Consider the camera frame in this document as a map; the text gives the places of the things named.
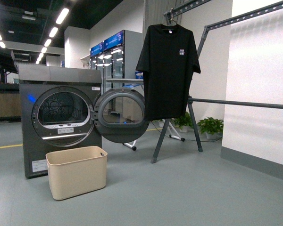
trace ceiling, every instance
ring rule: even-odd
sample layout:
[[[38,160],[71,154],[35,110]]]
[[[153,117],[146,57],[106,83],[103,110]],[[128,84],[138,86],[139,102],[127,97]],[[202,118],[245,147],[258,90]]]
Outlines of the ceiling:
[[[53,26],[58,32],[50,47],[64,48],[64,31],[68,26],[91,29],[122,0],[0,0],[0,34],[2,41],[20,42],[44,46]],[[60,25],[56,19],[61,10],[70,11]],[[23,19],[34,17],[35,20]],[[19,62],[35,63],[40,52],[13,49]],[[45,64],[45,53],[40,64]]]

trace baseboard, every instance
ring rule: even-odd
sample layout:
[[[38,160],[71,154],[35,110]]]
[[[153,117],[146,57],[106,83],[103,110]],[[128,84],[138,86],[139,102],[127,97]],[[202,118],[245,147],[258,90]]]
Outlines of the baseboard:
[[[283,180],[283,165],[256,156],[221,147],[221,158]]]

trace laundry basket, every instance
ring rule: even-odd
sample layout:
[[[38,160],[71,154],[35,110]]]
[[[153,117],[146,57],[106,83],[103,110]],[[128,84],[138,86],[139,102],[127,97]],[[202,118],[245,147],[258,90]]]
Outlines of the laundry basket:
[[[106,186],[107,153],[97,146],[46,154],[49,185],[55,200],[95,191]]]

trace potted plant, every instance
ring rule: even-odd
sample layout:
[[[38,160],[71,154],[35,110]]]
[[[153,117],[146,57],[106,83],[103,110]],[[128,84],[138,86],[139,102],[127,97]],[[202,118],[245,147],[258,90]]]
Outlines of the potted plant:
[[[223,132],[223,120],[207,117],[200,120],[197,125],[201,133],[206,133],[207,139],[214,140],[218,138],[218,133]]]
[[[188,112],[186,112],[183,116],[174,119],[173,122],[176,126],[179,126],[181,132],[186,133],[189,127],[193,128],[192,120]]]
[[[159,123],[159,126],[160,126],[160,127],[164,127],[165,122],[162,121],[162,119],[159,119],[159,120],[158,120],[158,123]]]

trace refrigerator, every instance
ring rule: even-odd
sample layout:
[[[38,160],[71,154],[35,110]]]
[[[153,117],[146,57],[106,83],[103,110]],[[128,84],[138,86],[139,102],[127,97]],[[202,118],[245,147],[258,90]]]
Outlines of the refrigerator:
[[[135,68],[142,50],[142,33],[122,30],[91,48],[91,69],[101,71],[102,94],[124,86],[106,79],[135,79]]]

